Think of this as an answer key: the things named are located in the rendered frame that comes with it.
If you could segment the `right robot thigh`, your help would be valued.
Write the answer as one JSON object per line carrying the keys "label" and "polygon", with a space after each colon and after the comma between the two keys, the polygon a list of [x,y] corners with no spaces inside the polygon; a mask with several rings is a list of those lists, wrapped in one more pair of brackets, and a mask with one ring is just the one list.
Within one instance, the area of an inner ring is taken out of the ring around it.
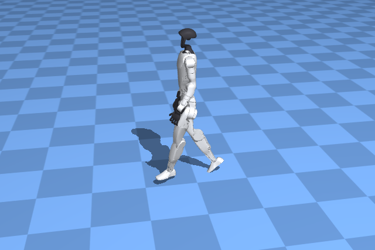
{"label": "right robot thigh", "polygon": [[[180,101],[178,101],[178,105],[180,104]],[[203,138],[203,131],[200,129],[194,129],[193,127],[193,120],[189,120],[189,127],[187,129],[187,133],[196,141],[200,141]]]}

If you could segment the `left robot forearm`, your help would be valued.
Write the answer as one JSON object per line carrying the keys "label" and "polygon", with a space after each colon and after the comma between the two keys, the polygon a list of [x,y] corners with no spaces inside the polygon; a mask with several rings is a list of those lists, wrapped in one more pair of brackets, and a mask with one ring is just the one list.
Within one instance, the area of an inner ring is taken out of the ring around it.
{"label": "left robot forearm", "polygon": [[193,97],[195,93],[195,85],[190,84],[187,88],[187,91],[185,91],[183,100],[180,102],[179,106],[177,107],[177,110],[181,112],[183,109],[185,109],[189,105],[189,101],[191,97]]}

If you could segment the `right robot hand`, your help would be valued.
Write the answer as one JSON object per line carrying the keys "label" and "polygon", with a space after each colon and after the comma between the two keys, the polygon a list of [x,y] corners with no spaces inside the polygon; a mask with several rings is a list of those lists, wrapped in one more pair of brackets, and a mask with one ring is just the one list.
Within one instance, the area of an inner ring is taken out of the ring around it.
{"label": "right robot hand", "polygon": [[176,108],[178,107],[178,101],[180,101],[180,91],[177,93],[177,99],[173,103],[174,111],[176,111]]}

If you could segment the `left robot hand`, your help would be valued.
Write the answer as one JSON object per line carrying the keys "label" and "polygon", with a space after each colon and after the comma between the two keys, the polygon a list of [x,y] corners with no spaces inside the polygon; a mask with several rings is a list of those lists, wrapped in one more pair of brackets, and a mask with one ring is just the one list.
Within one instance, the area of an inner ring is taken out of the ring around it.
{"label": "left robot hand", "polygon": [[[176,111],[174,111],[173,113],[170,113],[169,116],[172,115],[172,117],[170,118],[170,121],[172,124],[174,125],[178,125],[178,121],[180,120],[180,115],[184,112],[185,109],[183,109],[181,112],[179,112],[176,108]],[[174,121],[174,122],[173,122]],[[176,123],[175,123],[176,122]]]}

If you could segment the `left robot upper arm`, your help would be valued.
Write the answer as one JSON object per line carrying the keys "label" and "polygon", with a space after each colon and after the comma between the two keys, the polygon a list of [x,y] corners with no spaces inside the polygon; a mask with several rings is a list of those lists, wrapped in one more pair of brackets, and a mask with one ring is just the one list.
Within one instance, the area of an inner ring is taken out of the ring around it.
{"label": "left robot upper arm", "polygon": [[188,89],[188,86],[190,84],[195,85],[196,89],[196,73],[195,73],[195,67],[196,67],[196,62],[192,56],[185,57],[185,68],[187,72],[187,78],[189,79],[189,82],[186,83],[186,89]]}

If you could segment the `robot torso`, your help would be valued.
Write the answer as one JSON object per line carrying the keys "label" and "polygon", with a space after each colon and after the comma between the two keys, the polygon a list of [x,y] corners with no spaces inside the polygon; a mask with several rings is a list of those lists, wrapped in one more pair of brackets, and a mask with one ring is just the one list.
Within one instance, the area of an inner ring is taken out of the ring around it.
{"label": "robot torso", "polygon": [[[189,82],[189,79],[187,77],[187,72],[186,72],[186,68],[185,68],[185,57],[189,57],[189,56],[192,56],[196,62],[196,67],[197,67],[197,58],[196,58],[196,54],[191,54],[188,50],[185,50],[186,53],[182,53],[184,50],[182,50],[179,55],[178,55],[178,60],[177,60],[177,69],[178,69],[178,84],[179,84],[179,88],[182,90],[182,95],[180,97],[180,101],[182,101],[183,99],[183,96],[184,96],[184,93],[185,91],[187,91],[186,89],[186,83]],[[195,73],[196,73],[196,67],[195,67]],[[193,104],[195,109],[196,109],[196,99],[193,95],[193,97],[191,97],[189,103]]]}

